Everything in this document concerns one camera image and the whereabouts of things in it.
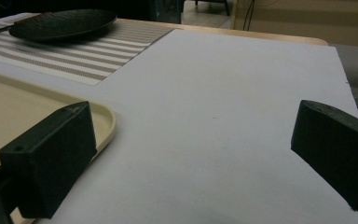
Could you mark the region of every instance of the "placemat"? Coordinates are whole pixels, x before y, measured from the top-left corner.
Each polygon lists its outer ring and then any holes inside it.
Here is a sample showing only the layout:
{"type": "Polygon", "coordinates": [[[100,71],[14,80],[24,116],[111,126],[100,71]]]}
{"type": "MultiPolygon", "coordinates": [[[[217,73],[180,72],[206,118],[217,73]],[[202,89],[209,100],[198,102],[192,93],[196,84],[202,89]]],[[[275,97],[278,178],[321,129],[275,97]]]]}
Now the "placemat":
{"type": "MultiPolygon", "coordinates": [[[[0,21],[0,28],[14,20],[0,21]]],[[[0,62],[96,85],[172,28],[115,21],[94,35],[56,43],[35,43],[0,33],[0,62]]]]}

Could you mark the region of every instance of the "floor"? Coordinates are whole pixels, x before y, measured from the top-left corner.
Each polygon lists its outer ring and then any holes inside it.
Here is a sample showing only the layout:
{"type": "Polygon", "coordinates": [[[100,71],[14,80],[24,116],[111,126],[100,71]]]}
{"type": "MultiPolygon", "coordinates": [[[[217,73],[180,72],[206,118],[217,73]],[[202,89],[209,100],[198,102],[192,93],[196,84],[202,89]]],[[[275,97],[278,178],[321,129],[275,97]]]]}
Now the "floor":
{"type": "MultiPolygon", "coordinates": [[[[232,11],[233,0],[228,0],[228,4],[232,11]]],[[[194,1],[187,0],[182,14],[182,24],[230,29],[231,20],[226,14],[224,4],[199,2],[196,6],[194,1]]],[[[358,104],[358,47],[334,43],[329,43],[329,45],[337,49],[351,84],[353,97],[358,104]]]]}

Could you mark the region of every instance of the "table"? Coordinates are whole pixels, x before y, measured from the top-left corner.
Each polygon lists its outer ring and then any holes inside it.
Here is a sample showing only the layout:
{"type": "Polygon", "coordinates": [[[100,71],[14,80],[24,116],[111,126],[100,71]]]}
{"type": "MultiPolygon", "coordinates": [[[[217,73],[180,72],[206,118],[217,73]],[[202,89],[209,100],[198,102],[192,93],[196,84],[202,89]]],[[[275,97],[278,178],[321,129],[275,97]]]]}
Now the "table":
{"type": "Polygon", "coordinates": [[[336,50],[182,27],[96,86],[0,63],[117,115],[112,142],[38,223],[358,223],[290,149],[302,99],[358,117],[336,50]]]}

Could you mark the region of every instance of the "black plate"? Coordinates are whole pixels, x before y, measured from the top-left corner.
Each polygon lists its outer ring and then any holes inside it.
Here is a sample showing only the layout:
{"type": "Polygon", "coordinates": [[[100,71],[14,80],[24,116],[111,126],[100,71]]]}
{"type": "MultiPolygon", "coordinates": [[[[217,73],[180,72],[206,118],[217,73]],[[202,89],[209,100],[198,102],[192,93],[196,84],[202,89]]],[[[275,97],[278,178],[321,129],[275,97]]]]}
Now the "black plate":
{"type": "Polygon", "coordinates": [[[26,40],[51,41],[97,31],[116,18],[116,13],[99,9],[61,11],[16,23],[9,33],[26,40]]]}

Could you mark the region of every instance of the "tray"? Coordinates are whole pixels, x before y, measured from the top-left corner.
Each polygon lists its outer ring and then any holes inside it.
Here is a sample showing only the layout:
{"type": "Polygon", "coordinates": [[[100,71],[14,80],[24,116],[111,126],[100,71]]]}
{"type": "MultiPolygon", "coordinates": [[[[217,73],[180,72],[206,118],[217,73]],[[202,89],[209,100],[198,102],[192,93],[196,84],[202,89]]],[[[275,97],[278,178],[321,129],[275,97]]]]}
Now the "tray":
{"type": "MultiPolygon", "coordinates": [[[[0,75],[0,148],[56,109],[81,101],[85,100],[0,75]]],[[[116,116],[104,105],[89,104],[100,153],[113,138],[116,116]]],[[[17,210],[12,218],[16,224],[32,222],[22,218],[17,210]]]]}

